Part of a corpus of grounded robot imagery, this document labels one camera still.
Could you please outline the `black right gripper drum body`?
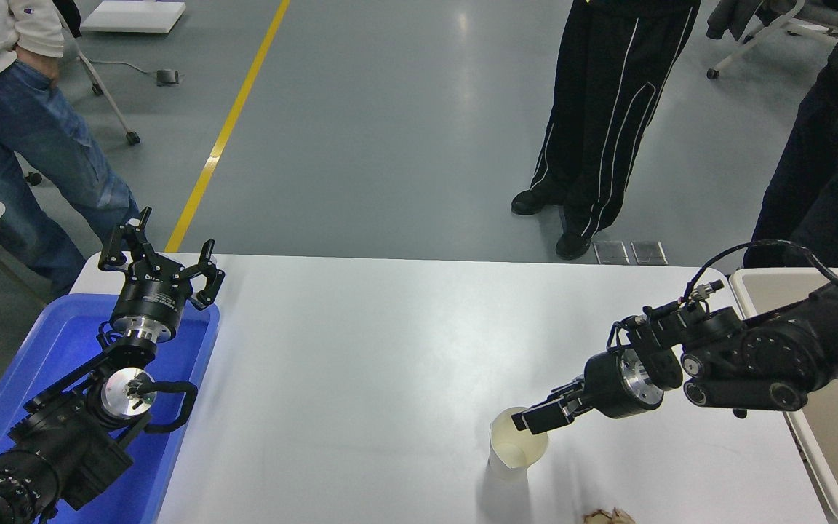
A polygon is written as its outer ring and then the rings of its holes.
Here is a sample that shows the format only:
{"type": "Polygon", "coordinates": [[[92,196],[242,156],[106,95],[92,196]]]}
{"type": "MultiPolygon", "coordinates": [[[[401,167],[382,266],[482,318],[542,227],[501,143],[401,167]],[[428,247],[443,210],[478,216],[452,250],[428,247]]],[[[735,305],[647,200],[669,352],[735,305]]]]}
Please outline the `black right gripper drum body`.
{"type": "Polygon", "coordinates": [[[602,352],[586,362],[586,404],[608,418],[625,418],[645,411],[641,394],[645,372],[635,358],[602,352]]]}

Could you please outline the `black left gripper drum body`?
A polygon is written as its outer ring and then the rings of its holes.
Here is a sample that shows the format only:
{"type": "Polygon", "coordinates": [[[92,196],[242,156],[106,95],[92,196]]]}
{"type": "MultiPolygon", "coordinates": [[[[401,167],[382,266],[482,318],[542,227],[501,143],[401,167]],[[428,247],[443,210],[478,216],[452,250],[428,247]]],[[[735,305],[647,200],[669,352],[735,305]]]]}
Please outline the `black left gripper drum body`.
{"type": "Polygon", "coordinates": [[[170,273],[157,277],[146,269],[129,266],[110,322],[124,326],[131,319],[143,318],[162,326],[179,326],[192,292],[189,282],[173,282],[170,273]]]}

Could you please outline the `person's hand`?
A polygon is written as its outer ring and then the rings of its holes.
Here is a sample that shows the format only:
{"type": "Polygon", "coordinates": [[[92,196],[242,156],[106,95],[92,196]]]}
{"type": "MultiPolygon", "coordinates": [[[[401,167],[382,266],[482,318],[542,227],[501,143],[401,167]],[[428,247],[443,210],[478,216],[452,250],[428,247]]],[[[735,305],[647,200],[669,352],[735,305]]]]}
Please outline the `person's hand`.
{"type": "Polygon", "coordinates": [[[17,54],[17,59],[21,63],[26,64],[50,80],[51,86],[54,86],[59,82],[59,57],[41,55],[37,52],[30,51],[29,49],[24,49],[24,47],[21,47],[19,44],[15,46],[15,53],[17,54]]]}

